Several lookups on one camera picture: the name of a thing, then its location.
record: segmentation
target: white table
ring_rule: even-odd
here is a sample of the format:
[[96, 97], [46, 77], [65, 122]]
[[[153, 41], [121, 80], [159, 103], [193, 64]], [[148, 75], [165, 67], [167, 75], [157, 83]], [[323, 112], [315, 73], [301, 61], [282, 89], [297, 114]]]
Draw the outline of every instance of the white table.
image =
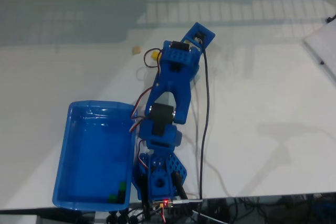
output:
[[[204, 198], [336, 191], [336, 88], [302, 46], [335, 13], [336, 0], [0, 0], [0, 209], [52, 207], [68, 105], [134, 103], [155, 70], [131, 48], [179, 40], [194, 22], [216, 34]], [[198, 75], [175, 149], [190, 197], [203, 60]]]

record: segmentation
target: blue robotic arm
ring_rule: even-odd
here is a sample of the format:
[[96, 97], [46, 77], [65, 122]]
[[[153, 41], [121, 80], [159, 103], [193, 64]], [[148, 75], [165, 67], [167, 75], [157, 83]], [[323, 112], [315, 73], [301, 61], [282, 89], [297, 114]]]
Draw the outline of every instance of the blue robotic arm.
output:
[[[190, 81], [198, 72], [202, 49], [214, 37], [213, 32], [195, 23], [180, 42], [166, 40], [163, 43], [159, 71], [145, 107], [146, 118], [140, 124], [139, 137], [146, 141], [147, 148], [154, 150], [154, 153], [141, 154], [148, 168], [144, 169], [138, 164], [133, 171], [133, 183], [138, 189], [139, 198], [145, 197], [150, 202], [172, 199], [177, 196], [176, 190], [185, 180], [186, 169], [173, 153], [181, 143], [182, 134], [173, 123], [186, 122], [191, 101]], [[156, 103], [164, 92], [173, 93], [176, 108]]]

